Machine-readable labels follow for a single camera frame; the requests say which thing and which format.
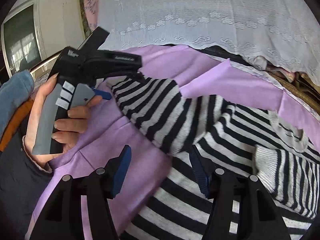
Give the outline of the blue sleeve forearm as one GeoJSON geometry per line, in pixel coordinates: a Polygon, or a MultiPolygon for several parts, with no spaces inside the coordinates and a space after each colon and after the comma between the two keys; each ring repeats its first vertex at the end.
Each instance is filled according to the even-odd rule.
{"type": "Polygon", "coordinates": [[[15,113],[34,91],[34,79],[28,70],[14,74],[1,86],[1,138],[15,113]]]}

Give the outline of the person's left hand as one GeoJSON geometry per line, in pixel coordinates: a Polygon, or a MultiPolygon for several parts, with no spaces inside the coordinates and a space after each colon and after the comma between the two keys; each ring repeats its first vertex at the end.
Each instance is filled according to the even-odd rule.
{"type": "MultiPolygon", "coordinates": [[[[34,104],[30,112],[27,132],[24,137],[25,151],[40,167],[45,167],[46,163],[61,156],[57,154],[33,155],[37,128],[46,97],[52,92],[56,85],[57,74],[51,76],[46,83],[39,87],[35,96],[34,104]]],[[[93,97],[87,105],[78,106],[68,111],[67,119],[59,119],[54,122],[56,132],[52,134],[52,139],[63,144],[63,153],[73,148],[78,142],[79,136],[87,130],[90,118],[90,108],[97,105],[102,100],[101,96],[93,97]]]]}

